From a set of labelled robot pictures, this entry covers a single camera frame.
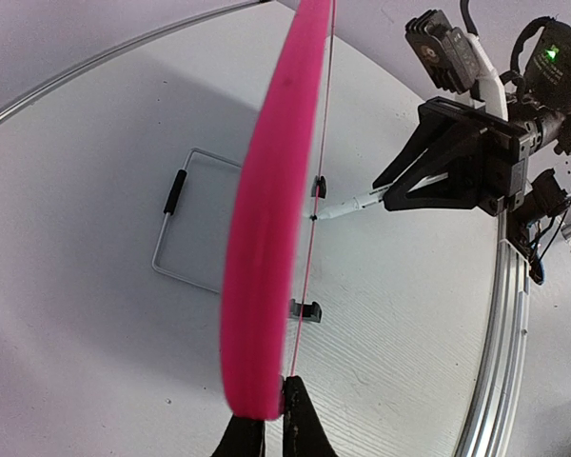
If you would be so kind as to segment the pink-framed whiteboard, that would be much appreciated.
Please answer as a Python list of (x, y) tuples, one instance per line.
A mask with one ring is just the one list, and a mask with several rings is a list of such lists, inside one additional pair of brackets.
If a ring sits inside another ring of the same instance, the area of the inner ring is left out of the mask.
[(252, 133), (232, 213), (220, 310), (220, 362), (232, 413), (274, 420), (294, 264), (333, 1), (303, 1)]

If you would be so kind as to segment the green whiteboard marker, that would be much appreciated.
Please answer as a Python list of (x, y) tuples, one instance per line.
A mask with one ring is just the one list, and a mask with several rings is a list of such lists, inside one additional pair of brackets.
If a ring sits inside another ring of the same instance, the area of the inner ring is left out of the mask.
[[(421, 189), (426, 186), (438, 183), (445, 180), (448, 177), (448, 173), (444, 172), (438, 175), (427, 176), (420, 180), (415, 186), (412, 187), (413, 190)], [(394, 184), (387, 184), (377, 189), (373, 189), (369, 192), (354, 196), (338, 205), (331, 205), (319, 210), (315, 215), (311, 216), (313, 221), (316, 220), (329, 220), (343, 215), (347, 215), (352, 212), (363, 210), (371, 206), (381, 203), (384, 199), (384, 194), (393, 187)]]

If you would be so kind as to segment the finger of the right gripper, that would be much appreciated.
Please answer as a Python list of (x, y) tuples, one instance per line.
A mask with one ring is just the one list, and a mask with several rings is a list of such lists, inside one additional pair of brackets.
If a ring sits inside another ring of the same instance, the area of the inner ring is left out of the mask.
[[(472, 209), (482, 186), (482, 142), (476, 132), (447, 132), (428, 147), (384, 194), (389, 211)], [(413, 190), (427, 176), (447, 172), (438, 183)]]

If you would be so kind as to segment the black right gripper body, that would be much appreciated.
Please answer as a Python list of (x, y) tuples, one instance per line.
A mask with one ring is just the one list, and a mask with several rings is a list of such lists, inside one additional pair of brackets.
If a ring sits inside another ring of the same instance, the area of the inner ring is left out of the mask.
[(436, 97), (419, 108), (451, 119), (445, 132), (476, 132), (482, 142), (482, 186), (476, 207), (490, 215), (522, 205), (530, 157), (551, 142), (557, 154), (571, 154), (571, 25), (549, 16), (532, 20), (512, 49), (504, 83), (508, 119), (484, 105)]

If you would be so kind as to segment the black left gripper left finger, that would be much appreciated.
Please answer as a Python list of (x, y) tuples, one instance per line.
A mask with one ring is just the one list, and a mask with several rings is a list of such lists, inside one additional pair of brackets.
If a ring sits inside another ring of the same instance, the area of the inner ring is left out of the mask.
[(212, 457), (265, 457), (266, 423), (232, 415)]

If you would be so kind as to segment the right whiteboard stand foot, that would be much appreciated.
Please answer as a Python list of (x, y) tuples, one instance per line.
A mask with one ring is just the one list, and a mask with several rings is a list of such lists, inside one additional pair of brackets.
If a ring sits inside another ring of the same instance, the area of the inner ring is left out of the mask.
[(312, 189), (311, 196), (313, 198), (325, 199), (327, 194), (327, 183), (323, 175), (316, 175)]

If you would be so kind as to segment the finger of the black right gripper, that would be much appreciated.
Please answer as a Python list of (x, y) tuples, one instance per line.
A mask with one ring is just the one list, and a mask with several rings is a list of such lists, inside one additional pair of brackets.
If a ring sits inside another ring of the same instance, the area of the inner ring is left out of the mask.
[(373, 181), (372, 188), (377, 189), (394, 183), (453, 124), (454, 122), (451, 119), (435, 113), (422, 117), (402, 151)]

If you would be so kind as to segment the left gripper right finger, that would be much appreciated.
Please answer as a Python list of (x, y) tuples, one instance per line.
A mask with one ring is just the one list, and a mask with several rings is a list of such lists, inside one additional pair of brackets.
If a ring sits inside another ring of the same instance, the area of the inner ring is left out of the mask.
[(283, 456), (337, 457), (300, 376), (285, 379), (283, 418)]

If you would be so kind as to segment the aluminium front rail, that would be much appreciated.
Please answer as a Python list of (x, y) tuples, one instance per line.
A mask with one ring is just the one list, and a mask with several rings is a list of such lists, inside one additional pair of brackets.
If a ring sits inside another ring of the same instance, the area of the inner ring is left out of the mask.
[(456, 456), (504, 456), (518, 408), (529, 317), (529, 264), (498, 217), (496, 262), (482, 359)]

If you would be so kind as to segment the whiteboard stand foot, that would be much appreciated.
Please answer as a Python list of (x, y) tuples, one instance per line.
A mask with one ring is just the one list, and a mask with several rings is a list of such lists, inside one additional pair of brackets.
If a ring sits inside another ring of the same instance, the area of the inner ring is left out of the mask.
[(312, 189), (311, 196), (313, 198), (325, 199), (327, 194), (327, 183), (323, 175), (316, 175)]
[(289, 317), (291, 319), (302, 319), (304, 322), (320, 323), (322, 316), (323, 311), (321, 305), (316, 301), (306, 304), (301, 304), (295, 299), (289, 301)]

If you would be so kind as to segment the left whiteboard stand foot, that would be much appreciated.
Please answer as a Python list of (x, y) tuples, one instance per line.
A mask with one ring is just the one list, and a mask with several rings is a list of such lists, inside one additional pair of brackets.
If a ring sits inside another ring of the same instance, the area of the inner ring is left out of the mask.
[(320, 323), (322, 316), (323, 311), (321, 305), (316, 301), (306, 304), (301, 304), (295, 299), (289, 301), (289, 317), (291, 319), (302, 319), (304, 322)]

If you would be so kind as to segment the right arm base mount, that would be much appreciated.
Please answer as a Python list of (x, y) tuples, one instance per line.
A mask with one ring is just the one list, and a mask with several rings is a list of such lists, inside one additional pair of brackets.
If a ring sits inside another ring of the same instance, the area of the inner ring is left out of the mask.
[(541, 238), (553, 227), (558, 216), (571, 206), (571, 192), (561, 185), (554, 169), (546, 169), (532, 182), (522, 205), (506, 218), (508, 241), (529, 264), (529, 276), (535, 284), (544, 283), (545, 273), (539, 254)]

